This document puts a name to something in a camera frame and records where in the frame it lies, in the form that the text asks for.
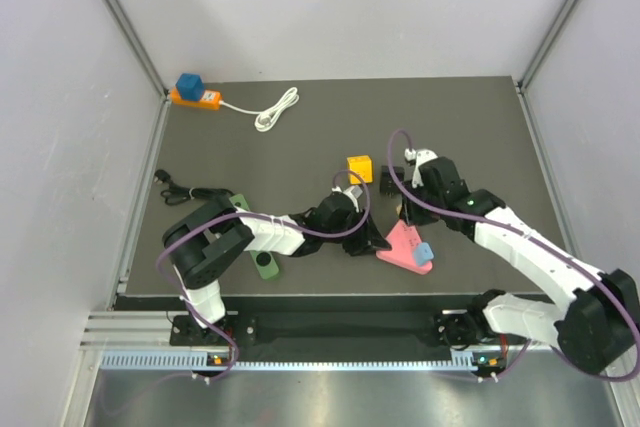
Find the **black plug adapter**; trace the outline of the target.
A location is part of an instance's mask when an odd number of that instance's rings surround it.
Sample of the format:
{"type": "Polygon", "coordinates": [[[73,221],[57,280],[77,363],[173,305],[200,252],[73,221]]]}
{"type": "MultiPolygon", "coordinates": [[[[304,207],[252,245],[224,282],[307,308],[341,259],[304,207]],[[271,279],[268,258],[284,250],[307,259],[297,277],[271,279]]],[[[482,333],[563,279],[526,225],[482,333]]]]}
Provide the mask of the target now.
{"type": "Polygon", "coordinates": [[[405,169],[401,166],[381,166],[379,177],[379,193],[385,197],[394,197],[401,194],[401,191],[396,182],[393,180],[391,173],[394,173],[399,182],[402,183],[405,177],[405,169]]]}

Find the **green power strip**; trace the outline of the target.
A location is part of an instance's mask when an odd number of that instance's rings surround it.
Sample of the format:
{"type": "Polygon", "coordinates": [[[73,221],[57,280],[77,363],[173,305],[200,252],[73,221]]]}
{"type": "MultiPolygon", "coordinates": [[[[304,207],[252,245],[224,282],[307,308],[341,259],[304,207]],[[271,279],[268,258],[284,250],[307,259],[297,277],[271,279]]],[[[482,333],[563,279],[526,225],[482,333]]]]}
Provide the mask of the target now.
{"type": "MultiPolygon", "coordinates": [[[[249,205],[242,194],[233,195],[230,198],[230,201],[237,208],[245,211],[249,210],[249,205]]],[[[279,266],[270,253],[263,251],[250,251],[249,254],[262,280],[273,280],[279,275],[279,266]]]]}

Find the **light blue plug adapter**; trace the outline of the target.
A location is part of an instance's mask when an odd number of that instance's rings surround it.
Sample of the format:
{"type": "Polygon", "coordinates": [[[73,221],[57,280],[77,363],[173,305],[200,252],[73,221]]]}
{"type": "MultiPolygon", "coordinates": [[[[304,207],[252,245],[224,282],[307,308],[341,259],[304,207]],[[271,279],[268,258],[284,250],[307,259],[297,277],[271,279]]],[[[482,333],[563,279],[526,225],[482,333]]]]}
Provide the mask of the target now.
{"type": "Polygon", "coordinates": [[[427,242],[420,242],[412,251],[412,256],[418,267],[423,267],[434,259],[431,246],[427,242]]]}

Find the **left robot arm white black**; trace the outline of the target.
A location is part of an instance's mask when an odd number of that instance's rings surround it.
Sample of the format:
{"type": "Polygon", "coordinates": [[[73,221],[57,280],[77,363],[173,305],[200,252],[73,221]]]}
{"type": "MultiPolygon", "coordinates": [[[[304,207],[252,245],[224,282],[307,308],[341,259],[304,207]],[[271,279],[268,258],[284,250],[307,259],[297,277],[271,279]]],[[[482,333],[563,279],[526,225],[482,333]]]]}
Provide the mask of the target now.
{"type": "Polygon", "coordinates": [[[194,334],[209,344],[226,334],[219,279],[244,252],[297,258],[318,252],[325,243],[341,245],[352,257],[390,251],[369,210],[356,195],[339,189],[316,207],[282,216],[250,212],[217,196],[171,226],[162,244],[192,310],[194,334]]]}

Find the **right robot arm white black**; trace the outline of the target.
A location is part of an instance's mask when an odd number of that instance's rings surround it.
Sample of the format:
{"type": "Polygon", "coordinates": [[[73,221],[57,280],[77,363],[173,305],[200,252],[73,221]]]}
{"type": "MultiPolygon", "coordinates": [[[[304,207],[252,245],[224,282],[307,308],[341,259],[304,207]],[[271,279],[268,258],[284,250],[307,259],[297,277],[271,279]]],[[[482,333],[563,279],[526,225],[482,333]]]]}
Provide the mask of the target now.
{"type": "Polygon", "coordinates": [[[515,335],[544,343],[578,370],[597,375],[639,347],[639,297],[624,271],[606,273],[570,256],[524,223],[498,196],[472,191],[454,162],[428,149],[405,151],[400,217],[410,225],[443,222],[520,272],[546,295],[534,301],[491,289],[467,306],[467,341],[515,335]]]}

